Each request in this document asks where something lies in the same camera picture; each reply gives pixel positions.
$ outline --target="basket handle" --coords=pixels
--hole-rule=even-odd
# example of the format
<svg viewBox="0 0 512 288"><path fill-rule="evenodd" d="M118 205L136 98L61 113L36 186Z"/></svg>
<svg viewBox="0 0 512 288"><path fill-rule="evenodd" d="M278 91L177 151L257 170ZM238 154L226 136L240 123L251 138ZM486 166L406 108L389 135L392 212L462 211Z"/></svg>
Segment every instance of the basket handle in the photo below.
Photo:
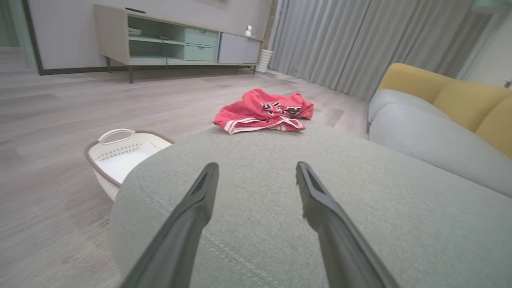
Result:
<svg viewBox="0 0 512 288"><path fill-rule="evenodd" d="M112 136L114 134L117 134L117 133L122 133L122 132L130 133L130 136L128 136L126 138L123 138L123 139L119 139L119 140L114 140L114 141L110 141L110 142L106 142L106 143L104 142L105 138L107 138L109 136ZM103 145L108 145L108 144L112 144L112 143L117 143L117 142L125 141L126 139L130 139L133 136L135 136L135 131L133 131L133 130L123 129L123 128L121 128L121 129L114 129L114 130L110 130L110 131L106 132L105 134L101 135L100 138L98 139L98 142L100 142Z"/></svg>

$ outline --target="gray fabric cushion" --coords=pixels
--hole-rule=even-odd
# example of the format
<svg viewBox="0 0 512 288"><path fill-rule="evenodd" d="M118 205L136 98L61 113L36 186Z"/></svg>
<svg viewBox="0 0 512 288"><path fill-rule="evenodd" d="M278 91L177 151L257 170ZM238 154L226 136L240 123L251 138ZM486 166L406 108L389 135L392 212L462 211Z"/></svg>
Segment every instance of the gray fabric cushion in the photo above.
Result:
<svg viewBox="0 0 512 288"><path fill-rule="evenodd" d="M387 105L370 141L512 197L512 160L466 128L404 105Z"/></svg>
<svg viewBox="0 0 512 288"><path fill-rule="evenodd" d="M377 116L378 112L389 104L402 104L447 120L451 120L448 115L444 114L434 105L419 97L392 89L381 89L375 92L375 95L370 102L368 108L368 121L373 122L373 119L375 116Z"/></svg>
<svg viewBox="0 0 512 288"><path fill-rule="evenodd" d="M203 167L220 166L190 287L328 287L302 218L297 161L308 162L402 287L512 285L512 199L311 121L306 130L228 135L213 127L130 172L110 218L126 275Z"/></svg>

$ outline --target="wooden floor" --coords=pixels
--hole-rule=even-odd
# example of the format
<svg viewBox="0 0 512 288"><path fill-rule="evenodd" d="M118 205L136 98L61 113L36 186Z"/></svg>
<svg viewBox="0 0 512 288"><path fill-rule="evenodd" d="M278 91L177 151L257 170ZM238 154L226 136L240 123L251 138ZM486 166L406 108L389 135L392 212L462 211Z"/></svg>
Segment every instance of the wooden floor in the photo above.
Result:
<svg viewBox="0 0 512 288"><path fill-rule="evenodd" d="M0 286L101 287L119 274L108 239L112 201L83 156L115 128L184 141L253 88L298 92L313 119L367 137L367 104L289 75L248 69L39 76L0 53Z"/></svg>

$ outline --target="drawer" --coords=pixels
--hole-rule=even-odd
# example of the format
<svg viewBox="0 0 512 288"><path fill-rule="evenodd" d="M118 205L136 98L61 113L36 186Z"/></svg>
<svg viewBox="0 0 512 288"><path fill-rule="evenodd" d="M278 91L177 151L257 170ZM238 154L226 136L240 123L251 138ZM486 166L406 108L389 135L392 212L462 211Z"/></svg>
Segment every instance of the drawer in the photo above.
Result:
<svg viewBox="0 0 512 288"><path fill-rule="evenodd" d="M216 46L218 36L219 34L217 32L199 30L190 27L185 28L185 43L187 44Z"/></svg>
<svg viewBox="0 0 512 288"><path fill-rule="evenodd" d="M186 61L215 61L215 48L204 46L185 46Z"/></svg>

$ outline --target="table leg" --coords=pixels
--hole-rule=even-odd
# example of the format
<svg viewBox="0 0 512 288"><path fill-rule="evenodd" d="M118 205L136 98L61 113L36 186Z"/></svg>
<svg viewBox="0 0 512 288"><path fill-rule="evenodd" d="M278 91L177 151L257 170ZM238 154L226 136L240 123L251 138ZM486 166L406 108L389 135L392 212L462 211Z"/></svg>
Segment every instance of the table leg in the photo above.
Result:
<svg viewBox="0 0 512 288"><path fill-rule="evenodd" d="M105 56L105 60L106 60L106 70L109 73L111 73L111 71L110 71L110 57Z"/></svg>
<svg viewBox="0 0 512 288"><path fill-rule="evenodd" d="M130 79L130 84L133 83L133 66L128 66L128 78Z"/></svg>

